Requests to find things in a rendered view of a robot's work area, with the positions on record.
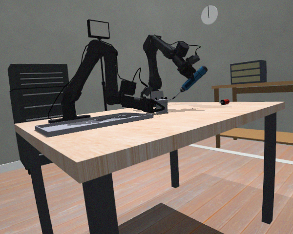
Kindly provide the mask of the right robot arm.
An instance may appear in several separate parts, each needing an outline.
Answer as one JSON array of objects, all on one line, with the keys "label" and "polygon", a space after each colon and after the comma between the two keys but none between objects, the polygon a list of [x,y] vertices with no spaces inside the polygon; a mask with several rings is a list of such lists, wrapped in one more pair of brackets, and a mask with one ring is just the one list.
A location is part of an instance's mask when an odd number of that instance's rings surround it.
[{"label": "right robot arm", "polygon": [[[122,107],[132,108],[134,97],[125,95],[134,95],[136,84],[131,81],[121,81],[120,90],[118,91],[117,83],[117,59],[116,51],[113,46],[103,43],[99,40],[92,40],[88,44],[87,53],[76,72],[74,78],[63,92],[61,101],[63,117],[48,120],[50,123],[69,121],[81,118],[91,117],[90,115],[76,115],[75,101],[82,94],[83,86],[89,77],[92,69],[99,59],[104,57],[105,62],[105,101],[108,105],[121,104]],[[99,57],[98,57],[99,56]],[[118,56],[118,51],[117,51]]]}]

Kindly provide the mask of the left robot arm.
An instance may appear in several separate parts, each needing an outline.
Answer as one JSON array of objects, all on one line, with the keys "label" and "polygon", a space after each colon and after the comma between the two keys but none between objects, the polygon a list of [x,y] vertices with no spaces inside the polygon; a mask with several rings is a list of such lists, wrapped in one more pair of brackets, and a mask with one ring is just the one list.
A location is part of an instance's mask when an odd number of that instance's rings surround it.
[{"label": "left robot arm", "polygon": [[[159,37],[159,38],[158,38]],[[172,59],[174,64],[186,56],[189,46],[184,42],[178,42],[176,48],[161,41],[161,36],[148,35],[143,44],[143,50],[146,53],[149,66],[149,86],[153,88],[152,91],[158,91],[162,87],[162,81],[158,73],[156,54],[159,49],[166,58]],[[189,62],[193,65],[200,60],[198,55],[194,55]]]}]

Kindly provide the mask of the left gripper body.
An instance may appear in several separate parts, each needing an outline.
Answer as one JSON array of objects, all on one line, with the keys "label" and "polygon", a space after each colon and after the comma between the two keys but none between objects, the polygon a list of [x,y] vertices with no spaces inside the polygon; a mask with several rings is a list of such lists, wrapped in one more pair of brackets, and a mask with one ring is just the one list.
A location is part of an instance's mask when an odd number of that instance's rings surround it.
[{"label": "left gripper body", "polygon": [[[193,55],[191,56],[191,57],[193,57]],[[189,58],[186,58],[186,61],[185,60],[183,60],[183,59],[180,59],[180,60],[178,60],[177,61],[177,64],[176,64],[176,66],[178,67],[178,71],[179,71],[179,73],[189,64],[189,65],[191,65],[191,69],[193,70],[194,68],[192,67],[192,64],[190,64],[190,62],[189,62],[189,60],[188,59],[190,59],[191,57],[189,57]],[[188,70],[185,74],[186,75],[188,75],[190,73],[190,71]]]}]

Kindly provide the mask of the dark blue electric screwdriver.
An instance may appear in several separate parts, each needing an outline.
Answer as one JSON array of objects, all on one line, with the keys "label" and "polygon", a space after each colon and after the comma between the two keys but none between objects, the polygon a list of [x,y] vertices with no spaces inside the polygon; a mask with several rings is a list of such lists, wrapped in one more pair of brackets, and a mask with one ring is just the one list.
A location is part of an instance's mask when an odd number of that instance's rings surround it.
[{"label": "dark blue electric screwdriver", "polygon": [[[180,92],[184,92],[185,90],[187,91],[198,79],[200,79],[206,72],[208,71],[207,67],[202,66],[201,68],[199,68],[193,75],[194,78],[193,79],[188,79],[181,87]],[[179,94],[178,93],[178,94]],[[178,95],[177,94],[177,95]],[[177,96],[176,95],[176,96]],[[176,97],[175,96],[175,97]]]}]

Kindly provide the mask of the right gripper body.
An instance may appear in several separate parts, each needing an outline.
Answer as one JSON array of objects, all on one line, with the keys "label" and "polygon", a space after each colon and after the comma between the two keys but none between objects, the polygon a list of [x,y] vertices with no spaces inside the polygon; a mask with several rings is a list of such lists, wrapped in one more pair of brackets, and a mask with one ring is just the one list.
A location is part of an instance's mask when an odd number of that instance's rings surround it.
[{"label": "right gripper body", "polygon": [[[143,112],[146,112],[146,113],[150,113],[150,109],[151,109],[151,99],[149,98],[146,98],[143,96],[144,92],[147,90],[147,88],[145,87],[144,90],[141,92],[141,98],[137,98],[137,97],[134,97],[134,102],[133,102],[133,109],[137,109],[137,110],[141,110]],[[148,103],[149,104],[149,107],[148,107]],[[146,107],[147,106],[147,107]]]}]

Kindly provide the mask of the dark grey cylinder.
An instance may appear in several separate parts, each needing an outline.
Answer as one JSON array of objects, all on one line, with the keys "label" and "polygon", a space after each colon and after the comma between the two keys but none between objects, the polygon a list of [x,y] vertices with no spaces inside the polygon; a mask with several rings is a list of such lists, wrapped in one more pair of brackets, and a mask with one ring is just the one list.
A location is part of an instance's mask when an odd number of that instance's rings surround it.
[{"label": "dark grey cylinder", "polygon": [[[157,101],[159,104],[165,107],[164,110],[156,112],[157,114],[168,113],[167,111],[167,101]],[[156,104],[156,109],[161,109],[159,105]]]}]

